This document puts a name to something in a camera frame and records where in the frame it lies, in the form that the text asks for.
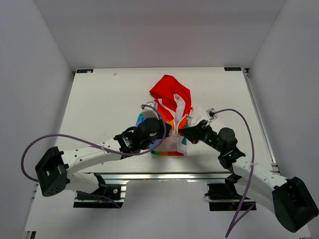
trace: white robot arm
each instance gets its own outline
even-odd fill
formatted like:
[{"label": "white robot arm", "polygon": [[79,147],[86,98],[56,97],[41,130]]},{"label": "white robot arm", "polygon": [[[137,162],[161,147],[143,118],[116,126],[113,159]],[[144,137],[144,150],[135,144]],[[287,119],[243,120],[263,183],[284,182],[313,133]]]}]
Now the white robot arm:
[{"label": "white robot arm", "polygon": [[50,197],[63,190],[95,193],[103,189],[105,184],[100,174],[79,171],[96,164],[145,154],[150,150],[140,151],[156,139],[167,137],[171,125],[159,119],[152,109],[150,105],[143,108],[145,120],[137,127],[130,127],[99,145],[64,152],[58,147],[48,149],[35,167],[42,195]]},{"label": "white robot arm", "polygon": [[251,161],[236,147],[237,139],[232,129],[222,128],[216,133],[208,121],[202,120],[198,125],[181,129],[179,132],[194,144],[203,141],[219,151],[220,164],[233,173],[225,179],[225,191],[211,190],[205,194],[211,199],[246,195],[274,213],[282,226],[290,232],[296,232],[319,214],[301,179],[288,179],[255,164],[251,174]]}]

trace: white wall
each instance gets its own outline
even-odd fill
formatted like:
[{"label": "white wall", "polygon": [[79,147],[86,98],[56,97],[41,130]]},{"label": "white wall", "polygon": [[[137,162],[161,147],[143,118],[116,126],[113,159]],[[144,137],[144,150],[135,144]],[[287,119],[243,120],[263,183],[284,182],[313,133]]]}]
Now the white wall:
[{"label": "white wall", "polygon": [[[20,158],[33,139],[59,129],[72,72],[33,0],[1,1],[0,22],[0,234],[19,239],[35,188]],[[27,155],[33,177],[53,143],[44,141]]]},{"label": "white wall", "polygon": [[281,173],[302,178],[319,206],[319,1],[287,1],[250,71]]},{"label": "white wall", "polygon": [[76,68],[249,67],[284,0],[35,0]]}]

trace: white platform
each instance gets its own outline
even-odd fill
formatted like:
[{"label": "white platform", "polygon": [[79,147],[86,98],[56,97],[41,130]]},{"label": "white platform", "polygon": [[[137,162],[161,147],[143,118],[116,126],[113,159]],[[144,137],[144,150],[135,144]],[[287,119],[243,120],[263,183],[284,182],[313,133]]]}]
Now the white platform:
[{"label": "white platform", "polygon": [[[76,74],[61,133],[102,142],[135,125],[140,105],[152,100],[151,87],[164,75],[175,76],[192,93],[192,101],[204,109],[234,108],[251,127],[256,161],[271,169],[242,72],[223,68],[94,69]],[[242,120],[234,113],[219,115],[212,127],[235,130],[238,147],[250,160],[251,147]],[[60,150],[85,146],[60,138]],[[205,144],[188,148],[188,157],[151,154],[108,162],[86,172],[224,172],[218,153]],[[123,207],[118,209],[73,208],[75,193],[63,191],[45,198],[37,190],[26,231],[36,239],[221,239],[234,212],[210,212],[205,182],[130,181]],[[307,227],[296,234],[286,231],[276,217],[257,205],[233,230],[230,239],[298,239],[309,237]]]},{"label": "white platform", "polygon": [[[192,102],[203,109],[234,108],[247,119],[256,149],[256,162],[271,170],[271,161],[241,71],[214,68],[135,68],[94,69],[93,73],[76,74],[61,133],[92,142],[103,142],[134,126],[141,104],[153,100],[149,90],[164,74],[172,75],[190,89]],[[212,123],[234,129],[238,148],[251,159],[251,145],[242,119],[233,112],[220,113]],[[60,150],[86,145],[59,138]],[[187,157],[160,157],[151,154],[130,157],[104,165],[96,165],[84,172],[224,172],[219,153],[204,143],[187,145]]]}]

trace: cable tie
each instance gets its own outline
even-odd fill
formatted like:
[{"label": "cable tie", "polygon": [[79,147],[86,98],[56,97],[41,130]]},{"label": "cable tie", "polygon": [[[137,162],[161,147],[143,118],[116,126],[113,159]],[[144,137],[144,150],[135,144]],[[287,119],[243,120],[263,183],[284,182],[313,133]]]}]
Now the cable tie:
[{"label": "cable tie", "polygon": [[253,165],[254,165],[254,166],[259,165],[259,163],[252,163],[252,162],[250,162],[250,166],[249,166],[249,167],[251,168]]},{"label": "cable tie", "polygon": [[100,143],[100,146],[101,146],[101,150],[102,150],[103,153],[105,154],[104,144],[101,144],[101,143]]}]

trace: purple cable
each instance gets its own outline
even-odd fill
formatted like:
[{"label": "purple cable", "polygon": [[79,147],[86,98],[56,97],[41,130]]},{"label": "purple cable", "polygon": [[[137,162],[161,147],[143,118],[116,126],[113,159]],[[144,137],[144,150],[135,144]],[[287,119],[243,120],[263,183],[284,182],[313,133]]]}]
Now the purple cable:
[{"label": "purple cable", "polygon": [[114,202],[114,200],[112,200],[111,198],[107,197],[107,196],[102,196],[102,195],[93,195],[91,193],[85,193],[82,191],[78,191],[80,194],[82,195],[86,195],[86,196],[91,196],[91,197],[96,197],[96,198],[105,198],[109,201],[111,201],[115,206],[117,206],[118,208],[121,208],[116,202]]},{"label": "purple cable", "polygon": [[253,177],[254,162],[255,162],[255,147],[254,147],[253,137],[252,137],[252,135],[251,135],[251,131],[250,131],[250,128],[249,128],[249,126],[248,126],[248,123],[247,123],[245,117],[244,117],[241,113],[239,113],[237,110],[234,110],[234,109],[223,109],[223,110],[220,110],[220,111],[216,111],[215,114],[221,113],[221,112],[225,112],[225,111],[233,111],[233,112],[237,113],[237,114],[243,119],[243,121],[245,122],[245,125],[246,125],[246,127],[247,127],[247,130],[248,130],[248,134],[249,134],[249,138],[250,138],[250,142],[251,142],[251,149],[252,149],[252,157],[251,157],[251,163],[252,163],[252,165],[251,165],[251,170],[250,170],[249,177],[248,177],[248,181],[247,181],[247,186],[246,186],[245,191],[244,191],[244,193],[243,193],[243,195],[242,195],[242,198],[241,198],[241,200],[240,200],[240,202],[239,202],[239,205],[238,205],[238,208],[237,208],[237,210],[236,210],[236,212],[235,212],[235,215],[234,215],[234,217],[233,217],[233,219],[232,219],[232,221],[231,221],[231,223],[230,223],[230,225],[229,225],[229,228],[228,228],[228,230],[227,230],[227,233],[226,233],[226,236],[225,236],[225,237],[227,238],[227,237],[229,236],[231,230],[235,227],[235,225],[236,225],[250,210],[252,210],[252,208],[255,206],[256,203],[253,203],[253,204],[250,206],[250,208],[249,208],[247,211],[245,211],[245,212],[243,213],[243,215],[241,215],[241,216],[236,220],[236,218],[237,218],[237,216],[238,216],[238,214],[239,214],[239,212],[240,212],[240,209],[241,209],[241,207],[242,207],[242,205],[243,205],[243,203],[244,203],[245,197],[246,197],[246,195],[247,195],[247,192],[248,192],[248,189],[249,189],[249,186],[250,186],[250,183],[251,183],[251,179],[252,179],[252,177]]},{"label": "purple cable", "polygon": [[[151,108],[153,111],[155,111],[155,112],[158,114],[158,116],[160,117],[160,119],[161,119],[161,121],[162,121],[162,123],[163,123],[163,125],[164,125],[164,134],[163,134],[163,137],[161,138],[161,140],[158,142],[158,144],[157,144],[154,148],[149,149],[149,150],[146,150],[146,151],[144,151],[144,152],[140,152],[140,153],[123,153],[123,152],[118,152],[118,151],[115,151],[115,150],[112,150],[112,149],[103,147],[103,149],[104,149],[106,152],[115,153],[115,154],[120,154],[120,155],[125,155],[125,156],[136,156],[136,155],[143,155],[143,154],[149,153],[149,152],[151,152],[152,150],[154,150],[154,149],[156,149],[157,147],[160,146],[160,144],[164,141],[165,136],[166,136],[166,124],[165,124],[165,121],[164,121],[162,115],[160,114],[160,112],[159,112],[156,108],[154,108],[154,107],[152,107],[152,106],[149,106],[149,105],[142,105],[142,108],[143,108],[143,107],[148,107],[148,108]],[[31,176],[29,176],[29,175],[27,174],[27,172],[25,171],[25,168],[24,168],[24,158],[25,158],[25,155],[26,155],[26,153],[28,152],[28,150],[29,150],[35,143],[37,143],[38,141],[40,141],[40,140],[42,140],[42,139],[44,139],[44,138],[57,137],[57,136],[59,136],[59,137],[65,137],[65,138],[71,138],[71,139],[74,139],[74,140],[76,140],[76,141],[80,141],[80,142],[82,142],[82,143],[86,143],[86,144],[88,144],[88,145],[90,145],[90,146],[92,146],[92,147],[94,147],[94,148],[102,149],[101,146],[98,145],[98,144],[95,144],[95,143],[92,143],[92,142],[89,142],[89,141],[86,141],[86,140],[84,140],[84,139],[77,138],[77,137],[74,137],[74,136],[71,136],[71,135],[67,135],[67,134],[53,133],[53,134],[44,135],[44,136],[42,136],[42,137],[37,138],[37,139],[34,140],[33,142],[31,142],[31,143],[27,146],[27,148],[24,150],[24,152],[23,152],[23,155],[22,155],[22,157],[21,157],[21,170],[22,170],[22,173],[25,175],[25,177],[27,177],[28,179],[30,179],[30,180],[32,180],[32,181],[34,181],[34,182],[39,182],[36,178],[32,178]]]}]

